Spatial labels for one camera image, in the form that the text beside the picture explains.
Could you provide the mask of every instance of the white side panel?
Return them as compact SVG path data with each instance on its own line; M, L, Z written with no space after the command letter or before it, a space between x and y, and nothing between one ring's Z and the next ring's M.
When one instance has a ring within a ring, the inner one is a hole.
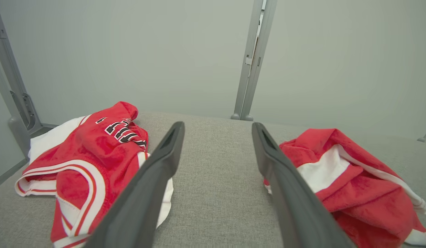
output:
M0 94L0 176L25 158L8 128L10 117L11 114Z
M229 118L253 2L0 0L43 123L127 101L140 111Z
M426 0L278 1L251 115L423 137Z

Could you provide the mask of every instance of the gray fabric surface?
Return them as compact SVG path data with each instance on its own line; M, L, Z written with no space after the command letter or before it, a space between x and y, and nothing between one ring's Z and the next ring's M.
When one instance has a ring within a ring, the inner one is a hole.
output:
M141 113L153 151L168 128L184 121L186 135L173 178L172 209L155 232L155 246L280 246L270 196L257 170L251 122ZM265 125L277 143L305 127ZM405 138L346 133L389 165L426 200L426 144ZM22 170L0 186L0 246L50 247L54 199L20 197L13 188ZM426 216L420 216L426 227Z

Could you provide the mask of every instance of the white panel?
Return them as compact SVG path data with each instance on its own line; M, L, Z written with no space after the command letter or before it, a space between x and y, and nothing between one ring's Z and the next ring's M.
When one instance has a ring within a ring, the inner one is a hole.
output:
M10 112L0 94L0 176L25 158L8 128L10 117Z
M279 0L251 115L426 133L426 0Z
M44 123L117 101L140 111L233 113L249 0L0 0Z

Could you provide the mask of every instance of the red fabric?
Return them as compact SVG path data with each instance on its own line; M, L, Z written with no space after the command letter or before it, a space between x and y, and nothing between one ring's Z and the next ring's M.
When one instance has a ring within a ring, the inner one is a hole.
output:
M299 168L318 162L336 144L359 162L399 178L337 129L309 129L279 147ZM398 247L412 229L426 232L400 185L377 178L353 163L316 196L358 247Z
M76 223L66 223L69 228L78 225L76 232L69 235L72 237L82 234L82 228L86 225L84 218L93 211L90 206L97 201L98 197L103 197L101 208L97 209L98 213L95 213L96 217L92 220L92 224L86 232L90 234L138 171L139 159L137 154L138 152L147 152L148 134L131 122L137 115L136 107L126 102L119 102L111 108L96 112L89 118L84 118L81 125L73 130L63 143L44 152L23 171L25 176L34 169L49 168L49 166L57 166L65 162L73 168L82 169L82 172L67 169L58 173L32 175L25 178L28 182L31 180L57 180L56 190L53 194L57 193L60 199L56 200L54 224L51 232L53 243L68 236L62 224L62 211L60 209L62 199L67 202L66 205L72 204L78 210L84 212L83 217L79 218ZM117 122L122 123L115 126L110 133L109 131L112 129L108 129L108 127ZM116 138L117 132L126 127L128 127L128 130L123 132L119 138ZM123 141L122 138L129 134L134 135L131 135L129 140ZM98 169L103 181L98 180L98 173L93 173L89 168L69 162L70 160L90 163ZM90 177L89 182L85 178L86 176ZM96 189L101 187L104 188L104 194L98 196ZM90 188L93 189L93 196L90 204L84 209L83 206L88 199Z

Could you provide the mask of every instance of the red and white garment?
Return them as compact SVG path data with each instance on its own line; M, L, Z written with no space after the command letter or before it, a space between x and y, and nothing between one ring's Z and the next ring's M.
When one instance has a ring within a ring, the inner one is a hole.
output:
M340 130L308 129L279 147L358 247L426 245L416 215L426 202Z
M20 196L56 196L54 247L82 246L147 159L148 135L126 102L72 119L31 139L30 163L16 182ZM159 226L170 211L167 183Z

